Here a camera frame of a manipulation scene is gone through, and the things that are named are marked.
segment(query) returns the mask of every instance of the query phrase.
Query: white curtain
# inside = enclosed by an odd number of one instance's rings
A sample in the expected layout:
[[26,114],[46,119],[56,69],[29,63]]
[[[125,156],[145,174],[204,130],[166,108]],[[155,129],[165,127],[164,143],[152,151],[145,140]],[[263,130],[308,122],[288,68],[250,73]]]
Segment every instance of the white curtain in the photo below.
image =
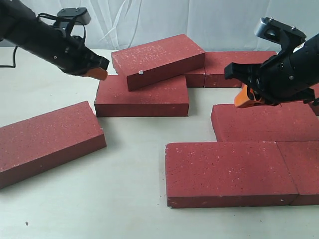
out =
[[[261,17],[319,33],[319,0],[22,0],[34,12],[84,6],[92,18],[86,45],[123,49],[185,33],[205,50],[279,50],[257,38]],[[74,30],[82,34],[81,27]]]

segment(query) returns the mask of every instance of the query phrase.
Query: brick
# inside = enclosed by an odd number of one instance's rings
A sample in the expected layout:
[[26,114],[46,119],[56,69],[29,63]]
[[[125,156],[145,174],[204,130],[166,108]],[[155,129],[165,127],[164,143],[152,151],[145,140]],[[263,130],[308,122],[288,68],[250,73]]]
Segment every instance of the brick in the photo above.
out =
[[298,195],[275,142],[171,143],[165,170],[172,208],[282,206]]
[[319,205],[319,142],[277,145],[299,192],[291,205]]
[[214,105],[212,125],[218,141],[317,141],[319,120],[307,104]]
[[186,79],[177,76],[129,92],[124,77],[110,75],[100,81],[94,105],[97,117],[188,116]]
[[187,87],[201,88],[205,84],[205,68],[200,68],[184,74],[186,76]]
[[0,188],[106,147],[88,102],[0,128]]
[[211,51],[206,52],[205,87],[241,87],[242,83],[237,79],[225,80],[225,67],[232,63],[251,64],[263,63],[274,51]]
[[111,53],[129,91],[204,67],[205,51],[185,34]]
[[[312,89],[315,90],[315,95],[316,98],[319,98],[319,84],[316,84],[314,86],[311,87]],[[316,116],[319,116],[319,106],[313,106],[312,103],[309,103],[311,109],[313,110],[313,112],[315,113]]]

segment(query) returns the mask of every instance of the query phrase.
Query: white table surface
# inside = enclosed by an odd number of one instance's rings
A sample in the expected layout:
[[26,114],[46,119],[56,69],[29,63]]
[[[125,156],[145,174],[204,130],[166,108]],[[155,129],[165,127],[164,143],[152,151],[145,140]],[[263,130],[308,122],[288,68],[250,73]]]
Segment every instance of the white table surface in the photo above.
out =
[[[0,65],[12,51],[0,48]],[[110,50],[96,52],[111,59]],[[18,49],[17,68],[0,69],[0,126],[81,101],[94,110],[97,86]],[[0,190],[0,239],[319,238],[318,206],[166,206],[165,145],[216,141],[212,106],[239,91],[189,89],[186,118],[99,119],[107,148]]]

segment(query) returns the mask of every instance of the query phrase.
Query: table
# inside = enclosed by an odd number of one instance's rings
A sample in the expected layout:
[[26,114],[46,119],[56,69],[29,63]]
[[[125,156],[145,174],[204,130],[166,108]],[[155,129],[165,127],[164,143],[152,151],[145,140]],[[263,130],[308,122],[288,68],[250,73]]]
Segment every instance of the table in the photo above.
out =
[[[13,48],[0,48],[11,64]],[[110,50],[95,50],[111,59]],[[0,126],[81,101],[94,109],[98,81],[69,76],[18,49],[0,69]],[[109,74],[115,74],[110,64]],[[240,89],[189,89],[189,117],[103,118],[108,147],[0,191],[1,239],[319,238],[319,207],[171,209],[164,148],[216,141],[213,104]]]

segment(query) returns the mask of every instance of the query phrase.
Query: robotic arm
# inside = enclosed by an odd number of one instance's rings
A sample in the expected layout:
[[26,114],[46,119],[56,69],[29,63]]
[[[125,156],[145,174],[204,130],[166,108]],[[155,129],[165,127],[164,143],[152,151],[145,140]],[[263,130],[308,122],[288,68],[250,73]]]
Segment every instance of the robotic arm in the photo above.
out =
[[[48,25],[41,18],[55,22]],[[85,25],[90,20],[84,7],[62,9],[57,16],[45,13],[36,16],[20,0],[0,0],[0,41],[6,39],[52,63],[66,74],[105,80],[109,60],[85,46]],[[83,37],[71,36],[75,25],[83,26]]]
[[294,26],[273,18],[262,18],[255,30],[257,37],[281,45],[281,51],[262,64],[231,63],[225,78],[236,78],[245,84],[235,98],[235,106],[303,101],[319,104],[310,87],[319,83],[319,34],[306,41],[306,35]]

